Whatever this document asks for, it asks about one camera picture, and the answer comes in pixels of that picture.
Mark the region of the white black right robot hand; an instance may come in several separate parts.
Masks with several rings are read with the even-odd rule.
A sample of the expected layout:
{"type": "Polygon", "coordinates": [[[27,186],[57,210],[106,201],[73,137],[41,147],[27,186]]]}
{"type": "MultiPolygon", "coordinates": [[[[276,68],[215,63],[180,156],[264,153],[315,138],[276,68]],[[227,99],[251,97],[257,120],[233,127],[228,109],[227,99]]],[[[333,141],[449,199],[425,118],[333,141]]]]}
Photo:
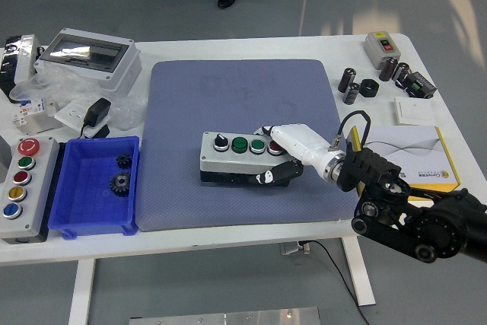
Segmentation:
{"type": "Polygon", "coordinates": [[[345,153],[338,149],[338,139],[330,144],[302,123],[264,126],[259,134],[269,136],[284,148],[291,160],[249,177],[249,183],[261,186],[284,185],[302,175],[305,166],[313,167],[318,176],[329,183],[338,180],[345,159],[345,153]]]}

